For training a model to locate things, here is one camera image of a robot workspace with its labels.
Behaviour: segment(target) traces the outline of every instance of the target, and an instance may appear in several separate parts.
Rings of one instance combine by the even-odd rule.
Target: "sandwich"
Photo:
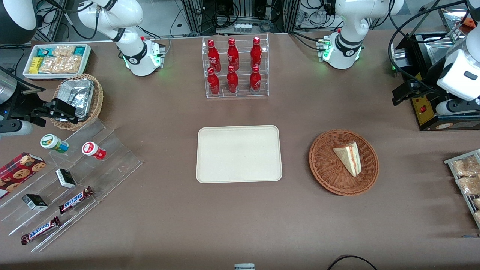
[[[360,174],[361,172],[360,155],[359,155],[359,149],[357,147],[356,142],[352,142],[352,143],[334,148],[333,151],[338,156],[338,158],[342,161],[345,168],[353,177],[356,177],[357,175]]]

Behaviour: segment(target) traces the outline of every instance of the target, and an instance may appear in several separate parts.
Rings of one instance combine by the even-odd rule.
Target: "clear acrylic shelf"
[[[262,64],[260,65],[260,75],[262,76],[260,84],[260,92],[257,95],[254,95],[250,92],[250,74],[252,74],[252,67],[250,65],[250,51],[253,46],[253,38],[260,38],[260,47],[262,47]],[[238,35],[234,36],[235,43],[240,53],[240,69],[237,70],[237,75],[239,77],[239,90],[238,93],[232,94],[228,90],[227,74],[228,74],[228,39],[225,37],[208,37],[203,38],[202,41],[202,59],[204,66],[204,77],[205,77],[205,92],[207,98],[238,98],[238,97],[264,97],[270,94],[270,82],[269,82],[269,73],[270,73],[270,63],[269,63],[269,45],[268,45],[268,35]],[[208,62],[208,46],[206,45],[207,41],[212,39],[215,42],[215,47],[220,53],[220,64],[222,65],[222,70],[217,73],[217,76],[220,80],[220,95],[214,96],[210,92],[208,87],[208,72],[207,69],[210,66]]]
[[[25,182],[2,200],[1,225],[9,232],[9,235],[18,238],[19,245],[21,245],[22,235],[41,227],[55,216],[59,217],[61,227],[51,229],[25,245],[32,252],[41,251],[47,247],[77,220],[98,205],[105,196],[142,164],[117,139],[113,130],[100,120],[95,120],[82,127],[65,141],[70,145],[69,150],[64,154],[51,151],[49,157],[45,158],[48,166],[40,171],[43,175],[36,180],[30,179]],[[107,151],[105,159],[97,160],[84,155],[81,147],[87,141],[94,141],[105,149]],[[75,188],[68,189],[60,185],[55,174],[59,168],[70,170],[77,183]],[[63,205],[88,186],[93,189],[95,194],[60,215],[58,206]],[[30,210],[22,201],[22,196],[29,193],[40,195],[47,203],[48,208],[43,212]]]

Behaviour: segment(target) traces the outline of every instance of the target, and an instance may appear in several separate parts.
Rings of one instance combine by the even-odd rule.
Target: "table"
[[[348,70],[319,63],[288,35],[270,35],[270,97],[207,100],[201,38],[175,39],[165,68],[135,77],[113,43],[91,43],[91,74],[105,91],[100,118],[145,161],[105,201],[41,253],[22,249],[0,227],[0,269],[326,269],[362,256],[378,269],[478,269],[478,233],[443,160],[479,148],[478,131],[419,132],[408,102],[394,107],[386,55],[390,31],[372,31]],[[38,82],[53,94],[58,82]],[[283,178],[271,183],[201,184],[198,131],[273,124]],[[334,195],[308,165],[312,141],[345,128],[380,160],[373,188]],[[0,163],[21,151],[46,155],[38,140],[70,133],[50,123],[0,142]],[[345,269],[369,269],[355,259]]]

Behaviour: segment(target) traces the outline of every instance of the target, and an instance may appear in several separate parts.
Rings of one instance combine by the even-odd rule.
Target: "coca-cola bottle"
[[[208,87],[210,87],[210,92],[214,96],[220,95],[220,81],[218,79],[218,76],[215,74],[215,70],[213,67],[208,68]]]
[[[220,64],[220,54],[218,50],[215,48],[215,42],[213,40],[209,40],[208,44],[208,61],[210,62],[210,66],[213,67],[215,72],[220,72],[222,70],[222,65]]]
[[[230,38],[228,39],[228,64],[233,65],[235,71],[240,68],[240,57],[239,57],[239,49],[235,45],[235,39]]]
[[[230,91],[230,93],[236,94],[239,90],[239,77],[235,72],[234,65],[228,66],[227,81],[228,81],[228,90]]]
[[[250,92],[254,95],[258,95],[260,92],[260,80],[262,76],[259,73],[260,67],[254,65],[252,68],[252,74],[250,75]]]
[[[250,51],[252,69],[255,65],[262,65],[262,48],[260,47],[260,38],[253,38],[253,47]]]

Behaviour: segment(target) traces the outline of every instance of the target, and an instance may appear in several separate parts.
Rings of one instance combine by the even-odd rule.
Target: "round wicker plate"
[[[357,142],[361,173],[353,177],[336,156],[333,148]],[[318,136],[310,147],[310,169],[317,181],[327,190],[342,196],[367,192],[377,181],[378,157],[373,147],[362,136],[344,129],[334,129]]]
[[[72,124],[70,122],[60,122],[55,119],[50,119],[52,123],[61,129],[67,129],[70,131],[77,131],[84,125],[86,125],[88,122],[90,122],[93,119],[96,119],[98,115],[100,114],[100,111],[102,110],[102,102],[103,102],[103,89],[98,80],[93,77],[90,74],[82,74],[82,75],[77,75],[72,78],[68,78],[68,80],[80,80],[80,79],[90,79],[95,83],[95,88],[92,96],[92,105],[90,106],[90,111],[89,111],[89,116],[88,119],[84,122],[78,122],[78,124]],[[61,84],[57,87],[57,91],[53,94],[53,97],[56,98],[59,89],[60,89]]]

